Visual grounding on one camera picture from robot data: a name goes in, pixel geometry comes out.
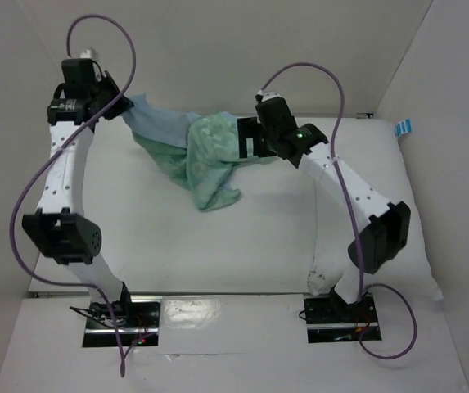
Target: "green cloth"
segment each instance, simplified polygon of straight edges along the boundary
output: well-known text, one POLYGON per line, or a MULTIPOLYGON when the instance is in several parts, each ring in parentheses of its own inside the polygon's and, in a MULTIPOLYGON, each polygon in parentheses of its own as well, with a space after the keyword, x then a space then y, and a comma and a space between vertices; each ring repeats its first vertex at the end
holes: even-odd
POLYGON ((238 201, 241 191, 232 190, 225 182, 238 166, 260 161, 257 156, 239 158, 236 122, 221 113, 191 123, 187 149, 152 141, 137 133, 133 133, 133 138, 148 151, 164 174, 191 191, 194 204, 202 211, 238 201))

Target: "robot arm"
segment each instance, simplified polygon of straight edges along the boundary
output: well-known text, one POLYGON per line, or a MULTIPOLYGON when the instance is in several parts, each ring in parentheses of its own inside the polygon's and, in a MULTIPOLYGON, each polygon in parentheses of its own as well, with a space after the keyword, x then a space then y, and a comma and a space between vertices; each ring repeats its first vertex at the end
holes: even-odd
MULTIPOLYGON (((342 206, 346 206, 340 181, 331 158, 327 137, 314 125, 298 127, 285 100, 276 93, 258 94, 258 117, 238 120, 240 156, 246 157, 246 140, 252 139, 257 156, 279 156, 308 174, 342 206)), ((410 209, 397 205, 374 191, 339 156, 336 157, 349 190, 363 250, 364 272, 374 274, 392 260, 407 243, 410 209)), ((348 248, 358 266, 355 241, 348 248)), ((347 269, 335 287, 346 303, 356 301, 359 271, 347 269)))
MULTIPOLYGON (((51 156, 79 126, 119 93, 111 76, 101 74, 95 52, 61 63, 65 82, 47 109, 51 156)), ((104 116, 110 120, 130 107, 123 97, 104 116)), ((83 131, 51 166, 35 213, 24 215, 22 226, 41 253, 64 265, 80 282, 103 290, 117 314, 130 303, 127 287, 109 269, 101 255, 101 230, 83 216, 83 177, 95 125, 83 131)), ((89 289, 94 305, 105 310, 99 293, 89 289)))

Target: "white wall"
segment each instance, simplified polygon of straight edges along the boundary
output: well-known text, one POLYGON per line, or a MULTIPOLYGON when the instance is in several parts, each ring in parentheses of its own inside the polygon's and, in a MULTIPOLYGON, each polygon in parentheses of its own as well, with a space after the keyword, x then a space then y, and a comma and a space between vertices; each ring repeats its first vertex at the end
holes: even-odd
MULTIPOLYGON (((12 0, 0 0, 0 368, 29 278, 8 242, 8 220, 17 193, 47 158, 46 106, 59 81, 44 46, 12 0)), ((26 204, 32 210, 36 193, 26 204)), ((23 256, 37 252, 20 238, 23 256)))
MULTIPOLYGON (((65 32, 76 16, 104 13, 136 43, 133 92, 147 92, 157 106, 234 113, 253 112, 255 92, 293 61, 316 61, 335 72, 349 113, 373 111, 431 2, 123 0, 117 7, 102 0, 17 1, 55 60, 65 56, 65 32)), ((126 79, 129 49, 114 26, 79 25, 73 48, 88 45, 117 81, 126 79)), ((317 71, 289 71, 273 87, 296 114, 337 113, 337 90, 317 71)))
POLYGON ((377 117, 413 124, 401 148, 469 381, 469 1, 433 2, 377 117))

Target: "blue cloth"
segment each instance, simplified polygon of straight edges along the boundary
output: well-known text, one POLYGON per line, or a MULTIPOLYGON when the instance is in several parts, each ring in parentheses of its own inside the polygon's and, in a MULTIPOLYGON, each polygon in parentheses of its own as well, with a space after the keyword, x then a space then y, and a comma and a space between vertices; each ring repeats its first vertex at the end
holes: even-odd
POLYGON ((174 147, 187 148, 188 128, 200 116, 152 107, 145 94, 129 98, 134 107, 121 115, 136 135, 174 147))
POLYGON ((134 97, 135 107, 122 116, 134 141, 161 171, 191 192, 199 210, 216 210, 238 201, 241 191, 232 190, 227 181, 237 167, 259 158, 240 159, 236 116, 221 112, 200 117, 155 109, 142 100, 145 94, 134 97))

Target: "cloth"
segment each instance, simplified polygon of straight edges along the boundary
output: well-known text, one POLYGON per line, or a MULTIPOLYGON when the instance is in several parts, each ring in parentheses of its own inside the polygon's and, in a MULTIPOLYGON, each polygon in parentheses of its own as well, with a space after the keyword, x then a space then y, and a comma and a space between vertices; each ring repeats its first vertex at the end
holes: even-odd
MULTIPOLYGON (((136 96, 134 105, 140 99, 145 100, 145 95, 136 96)), ((239 158, 236 117, 226 112, 199 117, 159 111, 140 103, 135 110, 122 114, 134 141, 147 150, 173 182, 190 190, 199 210, 216 210, 238 201, 241 191, 231 189, 226 183, 228 178, 240 165, 260 158, 239 158), (183 132, 185 124, 189 126, 183 132), (186 148, 181 146, 183 140, 186 148)))

